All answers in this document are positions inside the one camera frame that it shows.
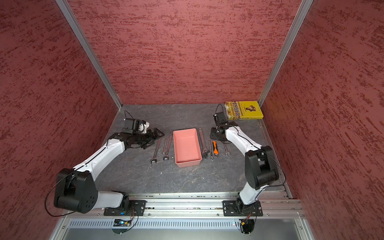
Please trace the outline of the small silver combination wrench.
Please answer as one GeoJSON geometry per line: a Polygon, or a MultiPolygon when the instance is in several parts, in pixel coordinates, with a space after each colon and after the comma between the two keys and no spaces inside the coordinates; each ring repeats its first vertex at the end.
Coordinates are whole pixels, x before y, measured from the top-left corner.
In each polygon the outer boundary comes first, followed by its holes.
{"type": "Polygon", "coordinates": [[[169,139],[169,137],[166,137],[166,138],[165,138],[164,145],[163,145],[162,155],[165,155],[166,147],[167,147],[167,145],[168,145],[168,139],[169,139]]]}

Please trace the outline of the orange handled adjustable wrench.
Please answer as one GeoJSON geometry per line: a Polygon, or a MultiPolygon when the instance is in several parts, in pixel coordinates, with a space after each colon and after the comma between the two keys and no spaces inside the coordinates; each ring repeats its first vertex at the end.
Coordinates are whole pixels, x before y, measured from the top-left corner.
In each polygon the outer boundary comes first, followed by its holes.
{"type": "Polygon", "coordinates": [[[218,147],[217,147],[217,142],[216,141],[212,141],[212,146],[213,146],[213,154],[214,154],[214,157],[217,158],[219,156],[219,151],[218,151],[218,147]]]}

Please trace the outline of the silver open-end wrench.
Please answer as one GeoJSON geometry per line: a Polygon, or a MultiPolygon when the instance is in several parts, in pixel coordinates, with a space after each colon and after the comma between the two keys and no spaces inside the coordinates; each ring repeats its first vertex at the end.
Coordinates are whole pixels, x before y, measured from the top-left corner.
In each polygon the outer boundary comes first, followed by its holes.
{"type": "Polygon", "coordinates": [[[200,136],[200,140],[201,140],[201,144],[202,144],[202,157],[204,159],[206,159],[208,154],[210,153],[210,151],[208,150],[207,145],[206,145],[203,129],[198,128],[198,132],[199,132],[199,136],[200,136]]]}

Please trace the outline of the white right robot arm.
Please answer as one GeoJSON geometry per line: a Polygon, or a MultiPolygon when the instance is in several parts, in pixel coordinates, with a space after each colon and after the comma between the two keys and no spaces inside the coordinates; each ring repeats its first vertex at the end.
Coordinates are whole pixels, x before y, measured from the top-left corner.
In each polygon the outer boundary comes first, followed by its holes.
{"type": "Polygon", "coordinates": [[[230,142],[245,157],[246,184],[238,194],[240,206],[254,204],[261,192],[280,178],[278,164],[271,147],[256,143],[239,126],[211,128],[211,139],[230,142]]]}

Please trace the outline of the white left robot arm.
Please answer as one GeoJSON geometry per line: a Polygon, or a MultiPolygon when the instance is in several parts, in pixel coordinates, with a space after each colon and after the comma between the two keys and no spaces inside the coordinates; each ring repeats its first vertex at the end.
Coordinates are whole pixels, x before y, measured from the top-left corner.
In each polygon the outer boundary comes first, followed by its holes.
{"type": "Polygon", "coordinates": [[[154,128],[144,133],[114,133],[88,159],[71,169],[62,169],[57,177],[54,206],[86,214],[94,209],[107,209],[120,216],[130,213],[129,195],[119,191],[99,191],[95,180],[100,173],[127,149],[146,149],[164,136],[154,128]]]}

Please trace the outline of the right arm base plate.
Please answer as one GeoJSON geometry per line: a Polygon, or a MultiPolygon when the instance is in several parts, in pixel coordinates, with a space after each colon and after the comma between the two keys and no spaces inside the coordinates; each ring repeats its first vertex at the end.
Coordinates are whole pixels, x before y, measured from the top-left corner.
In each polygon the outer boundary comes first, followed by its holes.
{"type": "Polygon", "coordinates": [[[261,203],[256,201],[250,205],[244,205],[240,199],[236,201],[222,201],[225,217],[262,217],[261,203]]]}

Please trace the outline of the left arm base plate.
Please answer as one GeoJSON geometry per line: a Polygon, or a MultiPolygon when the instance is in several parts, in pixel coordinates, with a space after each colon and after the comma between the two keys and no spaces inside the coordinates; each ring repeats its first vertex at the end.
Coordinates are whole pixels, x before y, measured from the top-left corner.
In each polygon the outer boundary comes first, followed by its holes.
{"type": "Polygon", "coordinates": [[[104,216],[113,216],[113,217],[132,217],[143,216],[146,208],[147,201],[145,200],[129,200],[124,202],[118,208],[105,208],[104,216]]]}

